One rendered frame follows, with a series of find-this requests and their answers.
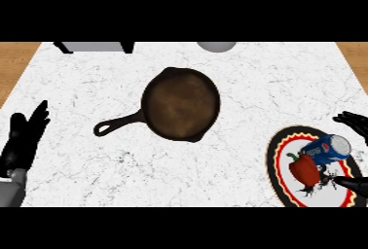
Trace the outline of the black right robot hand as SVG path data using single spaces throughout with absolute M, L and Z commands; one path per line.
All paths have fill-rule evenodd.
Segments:
M 353 131 L 363 137 L 364 144 L 368 146 L 368 117 L 342 111 L 332 120 L 336 123 L 345 124 Z M 350 189 L 359 196 L 368 199 L 368 177 L 344 177 L 336 176 L 333 178 L 335 183 Z

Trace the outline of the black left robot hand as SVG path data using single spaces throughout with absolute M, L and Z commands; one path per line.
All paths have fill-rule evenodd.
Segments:
M 0 155 L 0 177 L 8 178 L 14 169 L 29 170 L 36 144 L 48 125 L 47 101 L 35 107 L 29 119 L 22 113 L 10 117 L 8 140 Z

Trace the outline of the patterned black-rimmed plate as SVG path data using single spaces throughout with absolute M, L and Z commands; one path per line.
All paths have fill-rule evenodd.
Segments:
M 364 207 L 366 199 L 332 181 L 317 183 L 313 192 L 302 192 L 302 184 L 289 173 L 289 164 L 299 149 L 325 135 L 319 129 L 293 125 L 273 135 L 265 153 L 267 175 L 279 201 L 285 207 Z

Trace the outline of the red bell pepper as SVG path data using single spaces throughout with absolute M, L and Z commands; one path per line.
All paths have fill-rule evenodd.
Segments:
M 319 183 L 319 170 L 308 155 L 299 154 L 293 162 L 289 163 L 289 173 L 307 188 Z

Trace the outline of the dark cast iron pan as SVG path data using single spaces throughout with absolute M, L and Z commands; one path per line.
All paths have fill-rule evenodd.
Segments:
M 92 128 L 104 136 L 131 123 L 146 123 L 152 132 L 172 141 L 197 142 L 220 112 L 220 93 L 211 79 L 189 68 L 166 67 L 147 83 L 140 109 Z

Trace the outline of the blue soda can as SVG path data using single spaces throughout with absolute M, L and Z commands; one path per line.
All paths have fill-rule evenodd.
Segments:
M 317 165 L 345 160 L 350 156 L 350 151 L 348 141 L 335 134 L 325 135 L 299 149 L 299 153 L 305 154 Z

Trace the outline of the grey appliance with black legs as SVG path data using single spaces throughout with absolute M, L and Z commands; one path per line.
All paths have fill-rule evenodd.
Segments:
M 134 42 L 54 42 L 61 53 L 73 52 L 132 52 Z

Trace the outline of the grey round object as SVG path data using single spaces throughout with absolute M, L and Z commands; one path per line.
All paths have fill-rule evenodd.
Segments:
M 228 51 L 234 45 L 234 42 L 197 42 L 200 49 L 211 53 L 223 53 Z

